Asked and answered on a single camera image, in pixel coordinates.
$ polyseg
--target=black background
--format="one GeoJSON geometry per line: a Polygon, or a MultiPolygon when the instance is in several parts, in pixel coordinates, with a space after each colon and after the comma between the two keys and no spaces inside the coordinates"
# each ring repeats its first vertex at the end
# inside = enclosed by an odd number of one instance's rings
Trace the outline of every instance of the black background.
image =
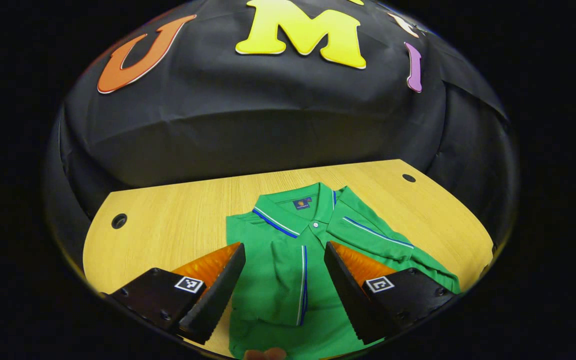
{"type": "MultiPolygon", "coordinates": [[[[188,358],[71,271],[44,224],[39,188],[55,112],[78,75],[179,3],[0,3],[0,356],[188,358]]],[[[515,231],[484,280],[379,358],[576,358],[576,2],[396,5],[497,91],[518,132],[522,189],[515,231]]]]}

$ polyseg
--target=finger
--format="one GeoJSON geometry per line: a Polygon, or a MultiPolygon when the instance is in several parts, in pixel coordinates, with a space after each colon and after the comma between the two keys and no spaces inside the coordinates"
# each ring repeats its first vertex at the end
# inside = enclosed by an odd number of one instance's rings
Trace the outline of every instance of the finger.
{"type": "Polygon", "coordinates": [[[243,360],[268,360],[268,358],[262,351],[246,350],[243,360]]]}
{"type": "Polygon", "coordinates": [[[263,353],[267,356],[268,360],[284,360],[288,355],[284,349],[279,347],[269,348],[263,353]]]}

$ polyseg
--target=wooden table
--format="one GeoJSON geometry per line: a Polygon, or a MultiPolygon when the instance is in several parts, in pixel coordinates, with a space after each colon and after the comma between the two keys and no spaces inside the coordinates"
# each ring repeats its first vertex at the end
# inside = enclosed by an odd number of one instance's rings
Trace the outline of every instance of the wooden table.
{"type": "MultiPolygon", "coordinates": [[[[87,233],[86,278],[99,292],[111,293],[152,267],[172,271],[226,246],[226,217],[250,212],[258,196],[317,182],[334,190],[350,187],[394,231],[457,275],[462,290],[492,260],[489,234],[459,200],[406,162],[386,160],[110,193],[87,233]],[[118,214],[127,220],[115,229],[111,223],[118,214]]],[[[229,304],[210,340],[199,347],[231,355],[230,313],[229,304]]]]}

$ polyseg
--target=orange soft finger pad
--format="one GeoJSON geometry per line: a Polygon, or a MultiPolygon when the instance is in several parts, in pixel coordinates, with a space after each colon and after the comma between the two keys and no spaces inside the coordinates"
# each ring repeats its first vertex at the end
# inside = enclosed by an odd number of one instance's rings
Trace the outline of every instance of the orange soft finger pad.
{"type": "Polygon", "coordinates": [[[207,253],[172,272],[203,281],[206,285],[206,290],[201,294],[203,297],[204,294],[208,292],[208,289],[215,284],[215,280],[217,280],[217,277],[224,271],[226,264],[228,264],[241,244],[240,242],[236,242],[229,246],[222,247],[217,251],[207,253]]]}
{"type": "Polygon", "coordinates": [[[360,288],[366,280],[381,278],[382,276],[396,272],[395,269],[389,268],[381,262],[363,255],[363,253],[359,251],[334,241],[330,242],[360,288]]]}

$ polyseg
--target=orange letter u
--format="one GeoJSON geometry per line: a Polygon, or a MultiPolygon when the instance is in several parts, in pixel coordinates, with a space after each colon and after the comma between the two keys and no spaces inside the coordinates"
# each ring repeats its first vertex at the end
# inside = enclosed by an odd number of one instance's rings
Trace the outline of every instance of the orange letter u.
{"type": "Polygon", "coordinates": [[[155,66],[162,61],[163,57],[166,56],[181,27],[196,17],[196,14],[185,16],[158,28],[157,32],[159,34],[150,47],[150,50],[148,50],[148,53],[143,59],[129,68],[124,68],[124,61],[135,44],[145,38],[146,34],[131,39],[131,41],[117,48],[117,50],[113,51],[112,55],[110,55],[110,60],[99,77],[96,89],[102,94],[109,94],[146,75],[148,71],[155,68],[155,66]]]}

